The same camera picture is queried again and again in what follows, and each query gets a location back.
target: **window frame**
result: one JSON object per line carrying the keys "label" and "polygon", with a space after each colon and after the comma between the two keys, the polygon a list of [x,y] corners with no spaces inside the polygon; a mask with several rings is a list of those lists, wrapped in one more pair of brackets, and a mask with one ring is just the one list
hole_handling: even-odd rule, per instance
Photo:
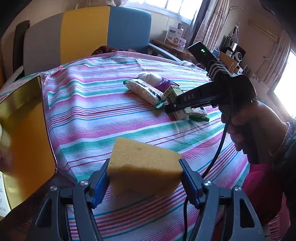
{"label": "window frame", "polygon": [[[296,53],[295,51],[292,49],[292,47],[290,47],[289,50],[289,54],[290,52],[292,52],[295,56]],[[284,63],[284,67],[281,70],[279,76],[276,78],[276,80],[274,81],[274,83],[271,85],[269,91],[267,92],[267,96],[272,100],[272,102],[275,104],[275,106],[279,109],[280,113],[282,114],[283,118],[285,121],[289,121],[291,119],[291,116],[289,115],[288,111],[286,110],[285,106],[283,105],[283,103],[280,101],[280,99],[277,97],[277,95],[274,93],[274,90],[276,88],[276,86],[278,85],[278,83],[281,80],[281,77],[283,75],[283,72],[285,71],[285,68],[287,66],[288,63],[288,57]]]}
{"label": "window frame", "polygon": [[157,12],[157,13],[166,15],[169,18],[173,18],[173,19],[179,20],[181,22],[184,22],[184,23],[190,25],[192,20],[191,19],[188,19],[188,18],[185,18],[185,17],[183,17],[183,16],[180,15],[180,10],[181,10],[181,7],[182,7],[182,4],[183,4],[184,0],[182,0],[182,2],[181,2],[181,7],[180,7],[178,13],[175,13],[173,11],[170,11],[170,10],[167,10],[166,9],[166,7],[168,5],[168,1],[169,0],[167,0],[167,2],[165,4],[165,8],[161,8],[161,7],[150,5],[150,4],[146,3],[146,0],[144,0],[144,3],[143,4],[138,3],[138,2],[127,2],[124,5],[124,7],[133,7],[133,8],[138,8],[138,9],[142,9],[142,10],[148,10],[148,11],[152,11],[152,12]]}

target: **window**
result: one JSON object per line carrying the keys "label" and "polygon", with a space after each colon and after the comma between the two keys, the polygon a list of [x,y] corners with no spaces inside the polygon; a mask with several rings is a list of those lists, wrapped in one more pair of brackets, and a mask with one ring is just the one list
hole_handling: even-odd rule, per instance
{"label": "window", "polygon": [[296,89],[296,55],[291,50],[279,81],[277,81],[268,92],[268,96],[278,106],[285,109],[289,116],[296,117],[295,89]]}
{"label": "window", "polygon": [[138,7],[164,13],[169,17],[179,16],[180,20],[190,24],[202,0],[130,0],[127,7]]}

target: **person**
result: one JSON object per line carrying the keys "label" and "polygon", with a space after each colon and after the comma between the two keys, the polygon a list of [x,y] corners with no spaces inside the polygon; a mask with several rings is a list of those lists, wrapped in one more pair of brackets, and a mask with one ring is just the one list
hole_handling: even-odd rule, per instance
{"label": "person", "polygon": [[[221,121],[226,122],[226,117],[223,114]],[[237,151],[241,151],[244,145],[244,136],[239,133],[238,126],[254,121],[257,127],[260,128],[261,135],[264,135],[264,140],[266,140],[266,146],[271,157],[268,164],[270,164],[272,172],[277,176],[277,179],[273,179],[273,181],[277,180],[278,183],[276,184],[282,189],[287,199],[291,225],[281,241],[295,240],[296,119],[291,118],[289,122],[285,123],[280,120],[272,109],[259,101],[253,101],[251,104],[243,106],[232,117],[227,130]]]}

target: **bed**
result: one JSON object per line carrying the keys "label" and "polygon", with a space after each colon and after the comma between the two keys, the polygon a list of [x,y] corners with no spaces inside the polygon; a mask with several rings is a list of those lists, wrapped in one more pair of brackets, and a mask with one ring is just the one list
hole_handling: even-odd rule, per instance
{"label": "bed", "polygon": [[[41,76],[46,125],[58,169],[81,181],[101,168],[110,157],[117,137],[168,148],[182,154],[193,170],[202,173],[218,148],[224,124],[218,108],[206,107],[209,123],[175,120],[129,91],[123,80],[140,72],[154,72],[189,90],[209,81],[192,63],[117,51],[80,59],[49,71],[26,76],[0,92],[11,92]],[[227,134],[222,152],[206,179],[231,188],[248,174],[246,155],[237,152]],[[183,202],[180,184],[169,197],[145,196],[110,190],[94,210],[104,240],[181,240]],[[188,205],[189,231],[198,211]],[[73,208],[69,206],[73,240],[79,240]]]}

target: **purple package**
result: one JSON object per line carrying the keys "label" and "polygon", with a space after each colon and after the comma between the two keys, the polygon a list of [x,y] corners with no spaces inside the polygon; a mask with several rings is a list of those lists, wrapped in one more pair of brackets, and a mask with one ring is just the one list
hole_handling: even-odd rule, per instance
{"label": "purple package", "polygon": [[178,84],[176,84],[175,82],[173,82],[171,80],[161,78],[160,85],[156,86],[155,88],[164,93],[171,85],[179,86]]}

